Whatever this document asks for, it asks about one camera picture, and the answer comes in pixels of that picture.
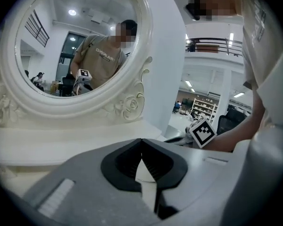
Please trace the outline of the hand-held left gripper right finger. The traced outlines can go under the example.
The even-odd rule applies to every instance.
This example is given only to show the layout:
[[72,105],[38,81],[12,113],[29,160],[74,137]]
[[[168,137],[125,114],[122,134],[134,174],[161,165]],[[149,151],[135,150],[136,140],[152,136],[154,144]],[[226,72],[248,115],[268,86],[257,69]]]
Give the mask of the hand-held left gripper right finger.
[[158,173],[153,222],[144,226],[221,226],[233,189],[235,153],[192,149],[143,139],[142,158]]

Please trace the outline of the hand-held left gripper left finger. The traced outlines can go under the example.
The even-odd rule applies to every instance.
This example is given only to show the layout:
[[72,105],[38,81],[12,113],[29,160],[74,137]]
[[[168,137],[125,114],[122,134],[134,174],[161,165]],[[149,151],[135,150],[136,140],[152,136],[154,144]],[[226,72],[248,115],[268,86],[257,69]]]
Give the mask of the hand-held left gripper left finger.
[[142,199],[140,161],[166,158],[161,141],[132,139],[80,153],[36,182],[24,201],[42,226],[154,226]]

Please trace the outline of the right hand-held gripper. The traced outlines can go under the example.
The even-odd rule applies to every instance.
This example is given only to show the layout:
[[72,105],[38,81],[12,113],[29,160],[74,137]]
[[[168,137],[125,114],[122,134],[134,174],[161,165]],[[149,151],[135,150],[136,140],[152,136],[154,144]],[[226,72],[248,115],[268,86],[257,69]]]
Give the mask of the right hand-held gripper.
[[202,149],[217,136],[216,131],[206,118],[200,118],[186,127],[186,137],[191,140],[192,148]]

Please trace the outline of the person's right forearm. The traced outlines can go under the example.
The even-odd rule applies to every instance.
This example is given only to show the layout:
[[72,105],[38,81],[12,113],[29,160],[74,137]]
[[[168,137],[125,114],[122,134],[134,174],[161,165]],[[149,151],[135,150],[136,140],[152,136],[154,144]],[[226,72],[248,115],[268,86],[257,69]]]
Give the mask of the person's right forearm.
[[232,130],[216,136],[203,147],[204,150],[230,152],[235,149],[236,144],[240,141],[253,138],[260,127],[265,108],[257,93],[258,86],[256,83],[252,83],[251,88],[253,92],[253,108],[251,115]]

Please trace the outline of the brown rectangular block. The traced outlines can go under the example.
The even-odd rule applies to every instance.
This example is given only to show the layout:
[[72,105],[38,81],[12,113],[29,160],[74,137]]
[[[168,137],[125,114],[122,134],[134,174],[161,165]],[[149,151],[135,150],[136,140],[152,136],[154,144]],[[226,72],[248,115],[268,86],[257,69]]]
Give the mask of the brown rectangular block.
[[195,46],[196,52],[208,52],[208,53],[218,53],[219,45],[213,44],[200,44]]

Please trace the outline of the white display shelf rack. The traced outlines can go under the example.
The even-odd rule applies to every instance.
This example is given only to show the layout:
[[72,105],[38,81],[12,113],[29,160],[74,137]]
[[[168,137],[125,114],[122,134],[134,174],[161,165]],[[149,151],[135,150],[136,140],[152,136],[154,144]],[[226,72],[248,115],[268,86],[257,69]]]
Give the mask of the white display shelf rack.
[[205,118],[210,124],[212,124],[216,115],[217,108],[218,106],[216,104],[195,98],[191,112],[195,115],[196,119]]

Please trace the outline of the black office chair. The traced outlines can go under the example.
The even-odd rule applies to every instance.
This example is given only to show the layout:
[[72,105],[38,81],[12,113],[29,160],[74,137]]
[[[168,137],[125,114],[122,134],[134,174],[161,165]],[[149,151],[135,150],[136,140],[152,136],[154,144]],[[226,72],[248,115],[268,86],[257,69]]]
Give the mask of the black office chair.
[[221,115],[218,119],[217,125],[217,135],[221,135],[227,131],[232,130],[237,127],[241,122],[243,122],[249,116],[248,112],[229,105],[225,115]]

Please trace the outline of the white vanity drawer unit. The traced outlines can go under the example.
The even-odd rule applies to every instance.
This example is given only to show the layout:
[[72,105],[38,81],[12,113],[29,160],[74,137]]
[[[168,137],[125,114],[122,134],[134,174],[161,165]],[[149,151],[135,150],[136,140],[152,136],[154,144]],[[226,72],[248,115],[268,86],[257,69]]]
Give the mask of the white vanity drawer unit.
[[0,180],[19,196],[69,158],[135,138],[163,140],[146,121],[66,130],[0,128]]

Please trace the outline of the black balcony railing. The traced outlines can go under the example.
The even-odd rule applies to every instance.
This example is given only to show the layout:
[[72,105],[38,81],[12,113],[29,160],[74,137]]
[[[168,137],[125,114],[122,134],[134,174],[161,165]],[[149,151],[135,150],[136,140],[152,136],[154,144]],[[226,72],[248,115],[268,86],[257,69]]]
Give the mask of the black balcony railing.
[[233,45],[228,46],[229,39],[225,38],[190,38],[186,39],[185,52],[196,52],[195,46],[200,44],[219,45],[218,53],[224,53],[235,57],[242,56],[242,42],[233,40]]

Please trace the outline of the white ornate oval mirror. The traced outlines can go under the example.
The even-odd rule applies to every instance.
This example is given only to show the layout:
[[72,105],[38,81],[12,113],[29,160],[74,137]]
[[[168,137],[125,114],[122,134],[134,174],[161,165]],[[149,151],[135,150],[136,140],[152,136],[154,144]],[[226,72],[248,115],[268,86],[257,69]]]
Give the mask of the white ornate oval mirror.
[[137,120],[144,108],[143,76],[148,73],[153,18],[147,0],[131,0],[137,14],[137,37],[123,68],[106,84],[75,98],[56,99],[28,84],[18,68],[18,34],[33,5],[40,0],[18,0],[9,11],[0,34],[0,126],[21,119],[78,119],[106,114],[124,122]]

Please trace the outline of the person's beige t-shirt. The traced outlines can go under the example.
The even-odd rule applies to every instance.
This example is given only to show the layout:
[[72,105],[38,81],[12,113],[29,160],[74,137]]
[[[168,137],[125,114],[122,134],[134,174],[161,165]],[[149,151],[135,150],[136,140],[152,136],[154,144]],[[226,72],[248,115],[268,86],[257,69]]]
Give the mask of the person's beige t-shirt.
[[258,86],[265,108],[260,129],[283,126],[283,29],[264,0],[241,0],[244,86]]

